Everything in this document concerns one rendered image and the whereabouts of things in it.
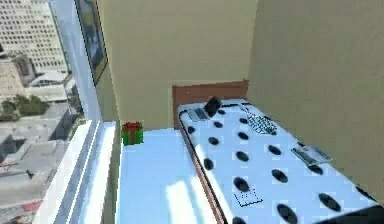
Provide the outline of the bed with black-spotted white cover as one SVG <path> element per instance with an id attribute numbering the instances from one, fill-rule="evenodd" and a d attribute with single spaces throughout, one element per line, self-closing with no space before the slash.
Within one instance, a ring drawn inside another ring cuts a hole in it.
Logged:
<path id="1" fill-rule="evenodd" d="M 384 206 L 330 162 L 307 166 L 302 143 L 248 102 L 246 80 L 172 88 L 174 126 L 183 136 L 215 224 L 384 224 Z M 213 96 L 221 108 L 209 120 L 187 111 Z M 249 115 L 263 116 L 275 135 L 259 134 Z M 255 189 L 262 202 L 240 207 L 235 193 Z"/>

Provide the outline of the open grey laptop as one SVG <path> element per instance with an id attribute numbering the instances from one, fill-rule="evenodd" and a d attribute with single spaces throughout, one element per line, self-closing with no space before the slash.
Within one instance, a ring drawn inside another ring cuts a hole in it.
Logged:
<path id="1" fill-rule="evenodd" d="M 192 121 L 209 120 L 217 113 L 221 106 L 221 100 L 213 96 L 202 108 L 189 109 L 187 114 Z"/>

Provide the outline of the black-and-white patterned pillow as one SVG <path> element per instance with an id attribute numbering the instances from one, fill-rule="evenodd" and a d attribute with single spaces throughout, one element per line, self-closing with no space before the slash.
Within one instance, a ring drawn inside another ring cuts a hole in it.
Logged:
<path id="1" fill-rule="evenodd" d="M 277 127 L 267 118 L 257 115 L 247 117 L 249 126 L 259 134 L 275 135 Z"/>

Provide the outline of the white dotted sheet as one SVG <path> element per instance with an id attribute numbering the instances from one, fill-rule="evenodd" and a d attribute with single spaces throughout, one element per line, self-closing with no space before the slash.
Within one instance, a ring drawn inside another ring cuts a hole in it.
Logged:
<path id="1" fill-rule="evenodd" d="M 257 204 L 263 201 L 261 197 L 257 195 L 255 189 L 250 189 L 247 192 L 238 192 L 234 194 L 240 207 L 246 207 L 253 204 Z"/>

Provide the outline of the large glass window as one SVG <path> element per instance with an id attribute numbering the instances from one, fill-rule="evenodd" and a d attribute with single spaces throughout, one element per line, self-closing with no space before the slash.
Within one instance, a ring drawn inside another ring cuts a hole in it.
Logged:
<path id="1" fill-rule="evenodd" d="M 101 224 L 102 125 L 75 0 L 0 0 L 0 224 Z"/>

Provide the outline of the dark framed painting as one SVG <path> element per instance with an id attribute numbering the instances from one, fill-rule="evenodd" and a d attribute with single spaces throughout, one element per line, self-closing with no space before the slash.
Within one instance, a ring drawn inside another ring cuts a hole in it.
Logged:
<path id="1" fill-rule="evenodd" d="M 96 0 L 75 0 L 94 85 L 103 74 L 108 57 Z"/>

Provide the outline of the green gift box red ribbon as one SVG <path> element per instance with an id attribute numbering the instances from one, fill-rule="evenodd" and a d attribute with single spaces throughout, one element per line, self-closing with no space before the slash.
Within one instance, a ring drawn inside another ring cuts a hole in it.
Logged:
<path id="1" fill-rule="evenodd" d="M 143 140 L 143 126 L 141 122 L 127 122 L 122 126 L 121 137 L 124 146 L 141 144 Z"/>

